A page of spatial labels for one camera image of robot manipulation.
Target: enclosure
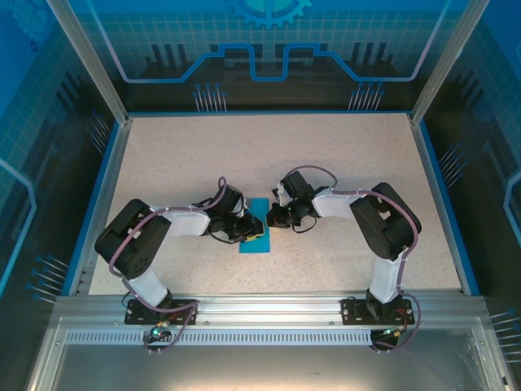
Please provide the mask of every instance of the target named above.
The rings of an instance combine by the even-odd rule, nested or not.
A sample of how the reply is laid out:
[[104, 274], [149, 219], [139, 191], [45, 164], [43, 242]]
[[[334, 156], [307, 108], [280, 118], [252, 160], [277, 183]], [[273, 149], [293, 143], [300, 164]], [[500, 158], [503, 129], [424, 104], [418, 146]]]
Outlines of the enclosure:
[[[520, 15], [508, 0], [4, 2], [2, 389], [517, 389]], [[386, 351], [374, 335], [391, 324], [347, 321], [376, 273], [355, 220], [297, 235], [266, 209], [249, 247], [167, 235], [153, 270], [199, 304], [173, 349], [143, 349], [150, 322], [129, 324], [128, 286], [94, 248], [105, 227], [132, 199], [214, 197], [220, 176], [269, 208], [300, 165], [338, 191], [388, 182], [418, 217], [401, 285], [418, 328]]]

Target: speckled tabletop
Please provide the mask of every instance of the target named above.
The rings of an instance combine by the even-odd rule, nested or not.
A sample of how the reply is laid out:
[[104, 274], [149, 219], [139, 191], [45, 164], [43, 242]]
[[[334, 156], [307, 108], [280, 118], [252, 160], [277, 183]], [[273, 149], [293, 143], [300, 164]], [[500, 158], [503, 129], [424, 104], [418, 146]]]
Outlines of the speckled tabletop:
[[[405, 114], [156, 117], [134, 120], [109, 221], [133, 198], [186, 206], [214, 196], [217, 179], [246, 197], [270, 189], [291, 168], [321, 165], [339, 190], [389, 182], [422, 223], [405, 268], [406, 288], [460, 283]], [[315, 187], [330, 179], [312, 170]], [[374, 254], [354, 220], [325, 218], [304, 235], [271, 229], [271, 252], [239, 254], [210, 237], [166, 239], [153, 267], [172, 292], [247, 293], [366, 289]], [[125, 289], [99, 258], [91, 294]]]

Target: blue edge strip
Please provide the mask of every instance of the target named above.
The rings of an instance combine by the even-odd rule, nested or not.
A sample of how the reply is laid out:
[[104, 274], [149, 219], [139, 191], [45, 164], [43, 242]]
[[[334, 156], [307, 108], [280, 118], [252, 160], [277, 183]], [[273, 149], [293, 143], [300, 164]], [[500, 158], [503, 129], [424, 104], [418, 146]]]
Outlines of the blue edge strip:
[[98, 177], [96, 178], [94, 189], [92, 190], [92, 194], [90, 196], [89, 205], [87, 206], [87, 210], [85, 212], [85, 218], [83, 219], [83, 223], [81, 224], [80, 234], [78, 235], [78, 241], [76, 242], [74, 253], [72, 253], [71, 264], [68, 267], [68, 272], [65, 276], [65, 281], [63, 282], [62, 296], [67, 296], [69, 290], [71, 289], [72, 281], [74, 280], [74, 274], [76, 273], [76, 268], [78, 267], [78, 263], [80, 262], [81, 250], [83, 249], [85, 238], [87, 236], [87, 231], [89, 230], [90, 222], [92, 221], [94, 206], [96, 206], [96, 202], [99, 197], [99, 191], [101, 190], [101, 185], [103, 183], [103, 180], [105, 179], [105, 174], [107, 173], [108, 161], [110, 160], [112, 149], [114, 148], [114, 142], [116, 141], [116, 136], [119, 131], [120, 124], [116, 121], [112, 128], [111, 137], [108, 139], [107, 148], [105, 150], [105, 155], [103, 156], [101, 166], [99, 167]]
[[456, 222], [456, 215], [454, 214], [453, 205], [450, 202], [449, 192], [447, 191], [447, 187], [443, 181], [443, 177], [441, 176], [440, 165], [438, 164], [438, 160], [436, 159], [436, 154], [434, 153], [434, 147], [432, 146], [431, 138], [429, 137], [429, 133], [427, 131], [427, 127], [423, 120], [420, 121], [420, 130], [422, 131], [423, 140], [425, 141], [425, 145], [427, 147], [427, 153], [429, 155], [429, 160], [432, 163], [432, 168], [434, 169], [434, 175], [436, 176], [436, 181], [438, 182], [438, 187], [441, 193], [441, 199], [443, 200], [443, 206], [447, 211], [447, 215], [449, 216], [449, 224], [453, 230], [454, 240], [456, 242], [456, 247], [458, 248], [459, 256], [462, 259], [463, 266], [463, 276], [460, 278], [466, 279], [469, 289], [471, 290], [472, 296], [478, 296], [480, 293], [478, 283], [474, 276], [474, 271], [472, 270], [471, 260], [469, 259], [469, 255], [466, 252], [465, 244], [463, 243], [462, 233], [459, 230], [458, 223]]
[[[223, 113], [193, 113], [193, 112], [131, 112], [130, 116], [200, 116], [200, 115], [244, 115], [244, 114], [303, 114], [303, 113], [362, 113], [362, 112], [348, 112], [348, 111], [283, 111], [283, 112], [223, 112]], [[368, 114], [375, 114], [376, 112], [364, 112]], [[85, 213], [85, 219], [83, 221], [83, 225], [81, 226], [81, 231], [78, 236], [78, 241], [76, 247], [74, 248], [74, 254], [72, 255], [71, 265], [69, 266], [67, 276], [65, 278], [65, 282], [63, 283], [62, 295], [67, 295], [69, 289], [72, 285], [72, 280], [74, 278], [74, 274], [80, 261], [80, 253], [83, 248], [83, 244], [85, 242], [85, 237], [87, 234], [87, 230], [90, 225], [90, 221], [92, 220], [92, 213], [94, 211], [94, 206], [96, 205], [96, 200], [98, 199], [99, 190], [101, 188], [101, 184], [103, 183], [103, 179], [105, 178], [105, 173], [107, 172], [107, 165], [110, 155], [112, 153], [112, 149], [114, 147], [114, 142], [116, 139], [117, 132], [119, 131], [119, 124], [114, 124], [114, 130], [112, 131], [111, 137], [109, 139], [107, 145], [107, 151], [105, 152], [105, 156], [103, 157], [103, 161], [101, 167], [99, 169], [98, 178], [96, 179], [96, 183], [94, 184], [94, 189], [92, 191], [92, 196], [90, 197], [89, 206]], [[432, 146], [431, 138], [429, 137], [429, 133], [427, 132], [427, 127], [423, 120], [420, 123], [420, 130], [422, 131], [422, 136], [425, 141], [425, 145], [427, 147], [427, 153], [429, 156], [429, 160], [432, 163], [432, 168], [434, 170], [434, 175], [436, 176], [436, 181], [438, 183], [438, 187], [440, 189], [441, 198], [443, 201], [443, 206], [447, 211], [447, 215], [449, 216], [449, 224], [452, 228], [454, 240], [456, 242], [457, 250], [459, 252], [460, 258], [462, 259], [462, 266], [464, 276], [460, 276], [461, 278], [466, 279], [469, 289], [471, 290], [471, 295], [478, 296], [480, 294], [478, 283], [474, 276], [474, 271], [472, 270], [471, 261], [469, 259], [468, 253], [466, 251], [465, 244], [463, 243], [462, 233], [459, 230], [458, 223], [456, 221], [456, 215], [454, 214], [452, 203], [450, 202], [449, 193], [447, 192], [447, 188], [443, 182], [443, 178], [441, 176], [440, 166], [438, 165], [438, 161], [436, 159], [436, 154], [434, 153], [434, 147]]]

